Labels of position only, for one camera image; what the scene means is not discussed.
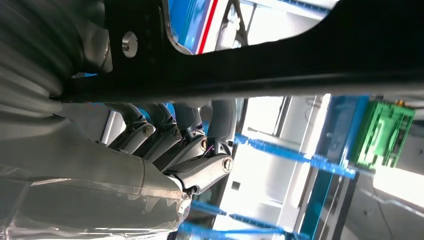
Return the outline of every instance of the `black bracket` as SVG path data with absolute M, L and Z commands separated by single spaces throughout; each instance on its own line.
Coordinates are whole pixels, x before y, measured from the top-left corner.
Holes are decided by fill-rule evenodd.
M 195 56 L 173 40 L 167 0 L 104 4 L 113 71 L 70 80 L 59 98 L 64 102 L 424 88 L 424 7 L 419 1 L 341 0 L 322 22 L 298 36 Z M 127 32 L 138 38 L 132 58 L 122 49 Z

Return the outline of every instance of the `black bar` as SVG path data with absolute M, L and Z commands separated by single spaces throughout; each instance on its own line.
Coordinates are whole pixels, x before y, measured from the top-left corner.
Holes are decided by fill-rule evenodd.
M 424 88 L 424 7 L 415 0 L 341 0 L 322 22 L 298 36 L 196 56 L 182 54 L 184 49 L 169 41 L 170 30 L 163 27 L 169 22 L 167 1 L 104 2 L 113 71 L 70 79 L 62 101 L 136 103 Z M 128 31 L 139 36 L 140 54 L 133 58 L 122 53 Z
M 341 206 L 340 214 L 338 215 L 332 239 L 340 239 L 342 236 L 343 227 L 345 226 L 346 219 L 348 218 L 349 208 L 351 207 L 352 199 L 354 198 L 359 175 L 360 173 L 357 172 L 355 178 L 350 180 L 349 185 L 347 186 L 346 195 L 344 196 L 343 205 Z
M 253 20 L 253 16 L 255 14 L 256 8 L 258 7 L 257 3 L 253 4 L 253 9 L 252 9 L 252 13 L 250 15 L 250 19 L 249 19 L 249 23 L 247 24 L 247 29 L 246 29 L 246 34 L 249 35 L 249 30 L 251 29 L 252 26 L 252 20 Z
M 274 129 L 274 132 L 275 132 L 274 135 L 277 136 L 278 138 L 281 138 L 281 132 L 283 131 L 284 121 L 287 117 L 287 113 L 289 111 L 289 106 L 291 101 L 292 101 L 291 96 L 285 96 L 284 99 L 282 100 L 282 103 L 279 109 L 278 119 L 276 122 L 276 128 Z

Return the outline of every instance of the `blue bar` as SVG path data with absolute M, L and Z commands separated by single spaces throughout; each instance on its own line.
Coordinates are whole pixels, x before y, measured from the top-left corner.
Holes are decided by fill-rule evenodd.
M 250 224 L 259 228 L 263 228 L 263 229 L 281 229 L 282 231 L 285 232 L 285 230 L 279 226 L 275 226 L 272 225 L 270 223 L 264 222 L 264 221 L 260 221 L 254 218 L 250 218 L 247 216 L 243 216 L 243 215 L 239 215 L 239 214 L 230 214 L 228 215 L 230 218 L 237 220 L 239 222 L 245 223 L 245 224 Z
M 198 211 L 202 211 L 204 213 L 212 214 L 212 215 L 223 215 L 226 216 L 227 212 L 219 209 L 216 206 L 212 206 L 200 201 L 193 200 L 191 201 L 191 208 L 196 209 Z
M 95 73 L 84 73 L 84 78 L 85 77 L 91 77 L 91 76 L 96 76 L 97 74 Z
M 290 5 L 294 5 L 294 6 L 297 6 L 299 8 L 302 8 L 302 9 L 311 10 L 311 11 L 314 11 L 314 12 L 317 12 L 317 13 L 320 13 L 320 14 L 324 14 L 324 17 L 327 14 L 329 14 L 330 11 L 331 11 L 331 9 L 328 9 L 326 7 L 313 5 L 313 4 L 306 3 L 306 2 L 303 2 L 303 1 L 298 1 L 298 0 L 278 0 L 278 1 L 290 4 Z
M 179 231 L 194 234 L 203 238 L 210 239 L 231 239 L 227 235 L 265 235 L 265 234 L 278 234 L 287 237 L 293 237 L 299 240 L 309 240 L 310 238 L 305 234 L 295 234 L 282 230 L 281 228 L 256 228 L 256 229 L 236 229 L 236 230 L 212 230 L 204 227 L 196 226 L 190 223 L 183 223 L 178 228 Z
M 358 97 L 355 113 L 353 115 L 352 123 L 350 124 L 349 132 L 347 133 L 346 143 L 344 144 L 344 151 L 341 155 L 340 164 L 343 164 L 344 161 L 348 161 L 351 157 L 352 149 L 354 148 L 359 128 L 361 127 L 362 119 L 364 118 L 369 101 L 369 96 Z
M 314 155 L 311 159 L 309 159 L 305 157 L 304 153 L 295 151 L 288 147 L 269 143 L 263 140 L 248 138 L 246 136 L 241 135 L 240 133 L 235 134 L 234 143 L 246 144 L 257 150 L 260 150 L 269 154 L 273 154 L 282 158 L 286 158 L 286 159 L 290 159 L 290 160 L 294 160 L 298 162 L 303 162 L 303 163 L 310 163 L 311 167 L 313 168 L 317 168 L 329 173 L 341 175 L 343 177 L 347 177 L 350 179 L 353 179 L 356 174 L 355 170 L 340 166 L 339 164 L 336 164 L 336 163 L 328 162 L 328 159 L 323 156 Z

